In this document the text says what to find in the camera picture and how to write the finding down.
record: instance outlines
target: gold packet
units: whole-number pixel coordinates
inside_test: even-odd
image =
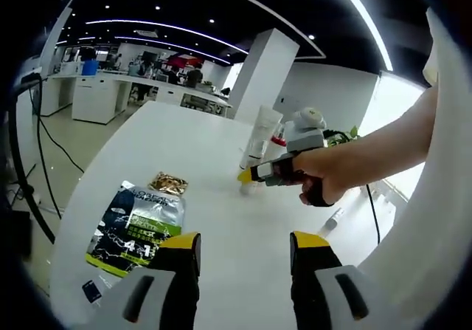
[[[153,181],[148,185],[148,187],[153,190],[169,193],[174,196],[182,196],[187,186],[187,181],[169,175],[168,173],[163,173],[162,171],[158,173]]]

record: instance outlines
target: blue container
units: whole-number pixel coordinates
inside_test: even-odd
[[[96,75],[98,69],[98,61],[92,59],[83,62],[82,75]]]

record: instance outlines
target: office desk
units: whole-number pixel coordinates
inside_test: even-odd
[[[65,326],[94,314],[81,288],[85,282],[98,275],[111,283],[119,280],[87,264],[85,254],[121,182],[146,186],[164,171],[188,181],[183,231],[201,233],[194,329],[296,329],[289,234],[316,233],[334,207],[304,206],[299,186],[241,196],[238,163],[251,129],[155,102],[126,121],[82,176],[57,233],[49,294]]]
[[[42,115],[51,115],[72,103],[72,118],[106,124],[126,110],[133,83],[159,88],[156,101],[197,109],[188,97],[205,102],[204,111],[226,116],[226,101],[195,89],[130,75],[50,75],[43,94]]]

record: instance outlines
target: white pillar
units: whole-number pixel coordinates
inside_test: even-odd
[[[49,33],[46,43],[44,44],[43,51],[41,52],[41,59],[39,62],[39,65],[41,67],[41,77],[43,78],[50,74],[50,71],[52,70],[50,66],[52,56],[54,55],[56,43],[58,42],[60,32],[62,31],[62,28],[66,24],[67,19],[69,18],[71,13],[72,9],[70,7],[66,7],[62,11],[62,13],[58,17],[58,20],[54,24],[54,27]]]
[[[277,29],[256,37],[229,96],[232,118],[252,124],[261,105],[274,105],[298,48]]]

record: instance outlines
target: floor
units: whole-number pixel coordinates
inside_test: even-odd
[[[85,170],[110,137],[138,108],[138,106],[129,106],[127,111],[115,117],[108,125],[72,120],[71,106],[53,114],[51,117],[42,117],[42,120],[56,142],[61,144],[72,159]],[[43,129],[41,131],[41,143],[52,192],[58,207],[63,210],[67,206],[82,173],[51,142]],[[40,206],[50,207],[52,210],[53,204],[39,158],[37,165],[28,176],[28,182],[34,187],[35,193],[37,193],[36,196],[40,198]],[[21,200],[15,202],[14,208],[16,210],[29,210],[26,202]],[[41,212],[49,227],[56,234],[60,224],[58,216],[52,212],[43,210]],[[35,221],[33,222],[32,240],[32,257],[27,262],[27,268],[37,287],[48,295],[49,257],[52,254],[53,246]]]

